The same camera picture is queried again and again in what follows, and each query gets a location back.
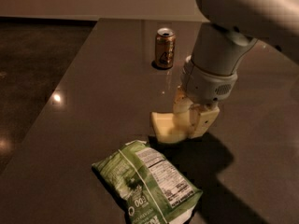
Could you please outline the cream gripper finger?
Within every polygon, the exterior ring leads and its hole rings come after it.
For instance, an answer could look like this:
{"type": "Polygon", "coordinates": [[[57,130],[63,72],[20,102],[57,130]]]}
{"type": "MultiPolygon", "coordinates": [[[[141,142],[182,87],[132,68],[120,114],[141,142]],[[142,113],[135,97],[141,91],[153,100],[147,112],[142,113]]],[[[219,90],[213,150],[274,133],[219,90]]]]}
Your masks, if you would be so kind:
{"type": "Polygon", "coordinates": [[[189,132],[192,129],[190,108],[192,101],[181,86],[177,87],[173,103],[173,121],[177,128],[189,132]]]}
{"type": "Polygon", "coordinates": [[[190,111],[190,139],[203,136],[220,113],[219,108],[206,105],[192,105],[190,111]]]}

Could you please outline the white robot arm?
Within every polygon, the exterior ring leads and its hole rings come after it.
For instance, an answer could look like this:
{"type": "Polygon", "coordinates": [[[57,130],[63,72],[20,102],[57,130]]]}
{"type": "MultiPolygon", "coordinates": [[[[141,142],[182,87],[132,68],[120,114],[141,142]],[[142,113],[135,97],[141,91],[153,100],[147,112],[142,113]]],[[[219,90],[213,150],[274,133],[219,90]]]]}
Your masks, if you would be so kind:
{"type": "Polygon", "coordinates": [[[203,135],[237,80],[237,67],[262,40],[299,60],[299,0],[196,0],[207,21],[186,58],[174,102],[179,140],[203,135]]]}

